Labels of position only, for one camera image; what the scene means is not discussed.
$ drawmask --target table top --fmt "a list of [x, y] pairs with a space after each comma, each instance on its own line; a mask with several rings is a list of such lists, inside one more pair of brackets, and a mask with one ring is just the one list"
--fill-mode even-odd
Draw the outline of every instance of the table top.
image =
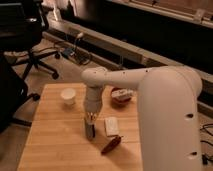
[[[60, 98], [65, 88], [76, 90], [75, 104], [67, 106]], [[18, 171], [138, 171], [142, 170], [136, 96], [124, 107], [111, 102], [107, 86], [103, 108], [96, 121], [96, 137], [88, 141], [84, 131], [82, 83], [47, 84], [18, 166]], [[106, 155], [101, 150], [111, 140], [106, 136], [104, 118], [118, 118], [121, 144]]]

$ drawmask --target paper cup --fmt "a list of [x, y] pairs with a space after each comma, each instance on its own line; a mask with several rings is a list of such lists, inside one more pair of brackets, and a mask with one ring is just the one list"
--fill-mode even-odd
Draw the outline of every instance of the paper cup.
[[76, 91], [73, 88], [66, 88], [61, 92], [61, 98], [66, 105], [73, 105], [75, 103]]

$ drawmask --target office chair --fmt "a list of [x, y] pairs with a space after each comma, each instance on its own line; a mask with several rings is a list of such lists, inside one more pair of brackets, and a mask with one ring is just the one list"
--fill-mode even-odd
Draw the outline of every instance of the office chair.
[[10, 123], [31, 126], [31, 122], [13, 117], [16, 110], [29, 99], [38, 100], [40, 96], [35, 93], [28, 95], [28, 87], [22, 78], [12, 69], [3, 53], [0, 53], [0, 132], [4, 131]]
[[41, 66], [52, 71], [53, 79], [59, 77], [56, 69], [41, 61], [51, 55], [59, 59], [58, 51], [35, 55], [32, 50], [41, 42], [42, 32], [49, 27], [42, 2], [42, 0], [1, 0], [0, 2], [0, 51], [27, 51], [26, 59], [14, 60], [16, 62], [11, 64], [12, 66], [27, 64], [22, 75], [23, 79], [27, 77], [33, 66], [36, 69]]

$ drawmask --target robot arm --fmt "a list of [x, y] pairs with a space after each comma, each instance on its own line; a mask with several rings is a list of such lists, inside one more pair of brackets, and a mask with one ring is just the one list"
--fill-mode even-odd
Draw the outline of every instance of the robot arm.
[[202, 170], [196, 100], [202, 83], [194, 70], [94, 68], [85, 70], [82, 79], [87, 85], [86, 128], [94, 126], [100, 113], [105, 85], [136, 90], [144, 171]]

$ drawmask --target small white object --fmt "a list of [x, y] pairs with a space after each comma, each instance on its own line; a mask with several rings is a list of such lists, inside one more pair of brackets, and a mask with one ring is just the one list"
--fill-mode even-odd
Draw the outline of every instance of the small white object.
[[75, 103], [75, 95], [76, 91], [73, 88], [66, 88], [61, 92], [61, 98], [67, 105], [72, 105]]
[[77, 39], [81, 39], [82, 37], [84, 37], [84, 33], [82, 32], [78, 33], [76, 36]]
[[116, 136], [119, 134], [118, 121], [116, 117], [105, 118], [105, 128], [107, 136]]

